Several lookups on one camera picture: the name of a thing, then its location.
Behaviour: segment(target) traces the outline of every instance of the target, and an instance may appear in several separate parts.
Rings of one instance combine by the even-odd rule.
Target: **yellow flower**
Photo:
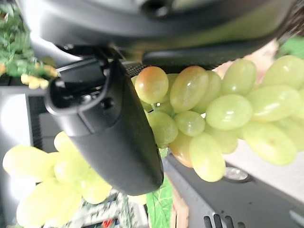
[[[30,89],[37,89],[40,87],[41,78],[34,77],[32,75],[28,76],[28,86]]]
[[[56,71],[55,68],[53,68],[52,66],[50,65],[45,65],[44,67],[44,70],[52,77],[57,77],[58,76],[58,73]]]
[[[45,80],[45,79],[41,79],[41,81],[40,81],[40,87],[41,87],[41,89],[47,89],[47,87],[48,87],[48,81]]]
[[[30,89],[37,89],[39,87],[46,89],[48,87],[47,80],[27,74],[21,75],[21,82],[25,85],[28,85]]]
[[[3,63],[0,64],[0,76],[6,72],[6,67]]]

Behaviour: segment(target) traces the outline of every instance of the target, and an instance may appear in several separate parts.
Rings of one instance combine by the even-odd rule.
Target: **red label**
[[[112,225],[112,223],[113,223],[113,219],[103,221],[103,228],[109,228]]]

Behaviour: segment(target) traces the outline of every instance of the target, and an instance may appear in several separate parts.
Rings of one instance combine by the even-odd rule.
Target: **bunch of grapes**
[[[45,223],[61,227],[77,212],[82,197],[88,203],[99,204],[112,188],[64,132],[56,136],[54,145],[59,152],[15,146],[3,158],[3,168],[9,175],[39,183],[18,205],[17,222],[24,228]]]
[[[158,147],[210,182],[223,177],[223,154],[238,139],[276,165],[304,150],[304,60],[281,57],[257,81],[245,59],[223,79],[199,66],[168,75],[151,66],[132,78]]]

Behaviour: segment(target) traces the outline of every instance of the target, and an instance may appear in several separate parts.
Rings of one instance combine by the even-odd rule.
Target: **black plastic housing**
[[[58,82],[52,81],[47,91],[47,110],[90,165],[128,195],[158,189],[163,182],[161,158],[134,86],[120,62],[111,63],[100,93],[85,104],[77,95],[68,99]]]

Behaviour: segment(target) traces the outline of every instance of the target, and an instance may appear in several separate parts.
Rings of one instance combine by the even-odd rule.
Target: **green plant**
[[[0,4],[0,76],[31,75],[50,79],[57,74],[34,57],[29,29],[16,4]]]

